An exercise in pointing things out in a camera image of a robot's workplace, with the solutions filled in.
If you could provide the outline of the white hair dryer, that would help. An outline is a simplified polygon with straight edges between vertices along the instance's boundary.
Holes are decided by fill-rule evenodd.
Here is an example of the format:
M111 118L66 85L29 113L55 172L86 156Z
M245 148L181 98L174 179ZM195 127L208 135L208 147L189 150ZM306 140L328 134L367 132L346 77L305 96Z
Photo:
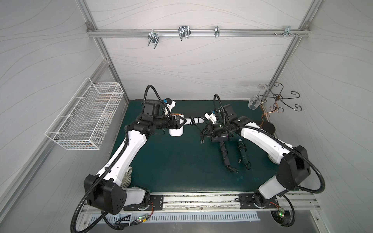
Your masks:
M184 118L183 114L175 114L179 115L179 129L169 129L170 136L182 136L184 133L184 126L185 125L198 125L205 122L203 117L189 117Z

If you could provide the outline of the black hair dryer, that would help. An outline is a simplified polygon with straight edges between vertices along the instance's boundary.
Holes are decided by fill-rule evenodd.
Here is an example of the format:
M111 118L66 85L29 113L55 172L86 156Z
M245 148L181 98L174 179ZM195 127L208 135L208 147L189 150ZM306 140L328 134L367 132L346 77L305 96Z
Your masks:
M229 157L228 157L228 150L226 147L226 142L229 141L228 135L223 136L216 136L211 139L212 143L218 143L220 147L220 153L222 155L222 162L224 166L227 168L229 172L238 173L238 170L231 166Z

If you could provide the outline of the green hair dryer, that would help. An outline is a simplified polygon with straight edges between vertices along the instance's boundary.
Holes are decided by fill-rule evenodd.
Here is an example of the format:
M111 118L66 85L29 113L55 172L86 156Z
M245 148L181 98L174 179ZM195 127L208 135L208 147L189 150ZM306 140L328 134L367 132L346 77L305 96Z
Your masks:
M247 158L247 154L246 154L247 147L246 147L243 139L238 138L238 139L234 139L234 141L236 143L237 150L238 150L238 153L239 153L238 163L242 164L247 170L250 170L251 169L251 162Z

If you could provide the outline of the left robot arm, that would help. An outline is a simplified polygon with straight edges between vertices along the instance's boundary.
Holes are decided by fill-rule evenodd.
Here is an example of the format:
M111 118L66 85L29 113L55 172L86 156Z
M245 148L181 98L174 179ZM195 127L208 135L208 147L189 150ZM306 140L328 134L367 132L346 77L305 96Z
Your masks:
M148 100L147 95L153 85L148 85L142 101L142 113L125 126L125 139L109 162L96 174L84 180L85 194L80 200L71 219L70 231L77 232L78 216L87 203L100 209L102 214L82 231L87 233L107 214L116 215L123 207L142 204L146 201L146 190L138 187L122 188L124 175L133 159L157 129L179 130L186 123L182 116L172 116L175 101L167 98Z

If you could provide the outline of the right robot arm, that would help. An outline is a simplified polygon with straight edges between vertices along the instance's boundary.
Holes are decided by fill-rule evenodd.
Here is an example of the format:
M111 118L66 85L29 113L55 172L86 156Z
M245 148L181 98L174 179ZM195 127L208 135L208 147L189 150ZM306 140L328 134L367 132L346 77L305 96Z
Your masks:
M237 172L231 166L225 142L236 136L246 139L264 150L270 160L278 165L276 174L255 190L253 200L259 207L277 195L300 189L320 194L326 188L323 175L308 159L307 150L287 144L257 125L246 116L238 117L230 105L223 105L218 94L213 97L213 111L205 117L210 121L201 136L208 136L220 147L222 161L230 172Z

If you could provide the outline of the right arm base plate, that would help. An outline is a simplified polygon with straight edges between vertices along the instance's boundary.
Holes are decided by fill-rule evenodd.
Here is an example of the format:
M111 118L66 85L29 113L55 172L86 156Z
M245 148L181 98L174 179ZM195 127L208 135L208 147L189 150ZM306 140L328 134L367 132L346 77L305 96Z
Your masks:
M280 207L276 196L271 199L265 199L259 193L241 193L235 198L235 202L240 204L240 209L277 209Z

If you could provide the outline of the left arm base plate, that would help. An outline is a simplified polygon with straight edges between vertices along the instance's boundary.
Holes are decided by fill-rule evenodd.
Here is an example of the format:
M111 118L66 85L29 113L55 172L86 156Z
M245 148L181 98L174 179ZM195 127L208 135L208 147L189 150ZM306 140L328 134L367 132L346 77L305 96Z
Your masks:
M123 211L161 211L163 210L163 202L163 195L150 194L145 198L143 203L125 206Z

